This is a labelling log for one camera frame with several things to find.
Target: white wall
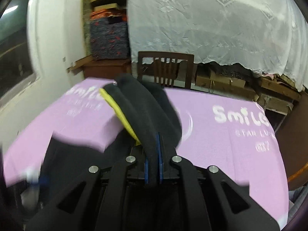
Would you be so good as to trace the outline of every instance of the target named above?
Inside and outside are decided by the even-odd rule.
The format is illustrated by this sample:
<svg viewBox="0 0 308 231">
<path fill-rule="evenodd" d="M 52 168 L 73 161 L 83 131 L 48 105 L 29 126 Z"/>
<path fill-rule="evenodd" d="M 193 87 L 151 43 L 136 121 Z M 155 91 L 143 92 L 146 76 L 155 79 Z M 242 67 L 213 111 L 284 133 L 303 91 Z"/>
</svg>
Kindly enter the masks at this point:
<svg viewBox="0 0 308 231">
<path fill-rule="evenodd" d="M 4 152 L 18 132 L 66 90 L 83 79 L 81 74 L 71 77 L 66 72 L 70 63 L 76 60 L 72 60 L 73 56 L 68 51 L 69 36 L 64 27 L 65 1 L 38 0 L 36 36 L 39 79 L 0 109 L 0 142 Z M 82 44 L 74 41 L 71 42 L 71 47 L 81 49 Z"/>
</svg>

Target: window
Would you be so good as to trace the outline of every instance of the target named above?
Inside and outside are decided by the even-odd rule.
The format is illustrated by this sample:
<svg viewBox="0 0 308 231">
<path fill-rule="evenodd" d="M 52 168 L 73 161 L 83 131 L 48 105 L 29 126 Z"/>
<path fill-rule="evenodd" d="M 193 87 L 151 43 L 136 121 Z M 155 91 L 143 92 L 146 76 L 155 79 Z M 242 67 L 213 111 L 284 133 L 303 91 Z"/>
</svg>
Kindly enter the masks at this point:
<svg viewBox="0 0 308 231">
<path fill-rule="evenodd" d="M 35 81 L 28 29 L 29 0 L 12 0 L 0 18 L 0 105 Z"/>
</svg>

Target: chair backrest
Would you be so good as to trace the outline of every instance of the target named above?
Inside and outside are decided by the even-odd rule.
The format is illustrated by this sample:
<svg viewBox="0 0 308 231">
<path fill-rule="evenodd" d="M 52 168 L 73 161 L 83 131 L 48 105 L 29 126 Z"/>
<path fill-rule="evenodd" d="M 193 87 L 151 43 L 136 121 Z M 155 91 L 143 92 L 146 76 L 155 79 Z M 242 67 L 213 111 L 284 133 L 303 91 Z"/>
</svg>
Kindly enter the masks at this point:
<svg viewBox="0 0 308 231">
<path fill-rule="evenodd" d="M 138 52 L 138 79 L 141 79 L 143 73 L 143 58 L 154 59 L 154 62 L 151 64 L 154 70 L 154 81 L 166 87 L 173 87 L 174 85 L 179 66 L 177 63 L 178 60 L 187 61 L 185 88 L 190 89 L 193 76 L 194 55 L 173 52 L 140 51 Z"/>
</svg>

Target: metal screw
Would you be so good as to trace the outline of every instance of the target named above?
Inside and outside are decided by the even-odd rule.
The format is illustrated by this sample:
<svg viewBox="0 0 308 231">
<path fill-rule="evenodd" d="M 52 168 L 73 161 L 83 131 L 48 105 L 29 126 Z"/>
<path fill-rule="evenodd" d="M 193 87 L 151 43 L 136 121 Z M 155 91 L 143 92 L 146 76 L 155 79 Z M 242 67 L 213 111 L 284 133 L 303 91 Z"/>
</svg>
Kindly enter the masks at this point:
<svg viewBox="0 0 308 231">
<path fill-rule="evenodd" d="M 98 166 L 91 166 L 89 167 L 89 172 L 90 173 L 96 173 L 98 171 Z"/>
<path fill-rule="evenodd" d="M 127 162 L 134 162 L 134 161 L 136 161 L 136 158 L 134 157 L 134 156 L 128 156 L 128 157 L 126 157 L 126 159 L 125 159 Z"/>
<path fill-rule="evenodd" d="M 212 173 L 217 173 L 219 171 L 219 169 L 216 166 L 210 166 L 208 170 Z"/>
<path fill-rule="evenodd" d="M 180 157 L 180 156 L 173 156 L 172 157 L 172 161 L 174 161 L 174 162 L 181 162 L 181 160 L 182 160 L 182 157 Z"/>
</svg>

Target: white sheet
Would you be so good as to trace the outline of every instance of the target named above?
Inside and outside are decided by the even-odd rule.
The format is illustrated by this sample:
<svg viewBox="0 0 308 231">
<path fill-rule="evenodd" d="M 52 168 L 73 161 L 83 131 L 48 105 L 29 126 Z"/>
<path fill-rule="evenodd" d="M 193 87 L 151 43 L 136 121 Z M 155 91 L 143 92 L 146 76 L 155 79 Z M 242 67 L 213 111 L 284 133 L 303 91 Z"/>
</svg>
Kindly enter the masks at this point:
<svg viewBox="0 0 308 231">
<path fill-rule="evenodd" d="M 285 74 L 300 91 L 308 74 L 308 24 L 293 0 L 128 0 L 132 61 L 138 51 L 195 55 Z"/>
</svg>

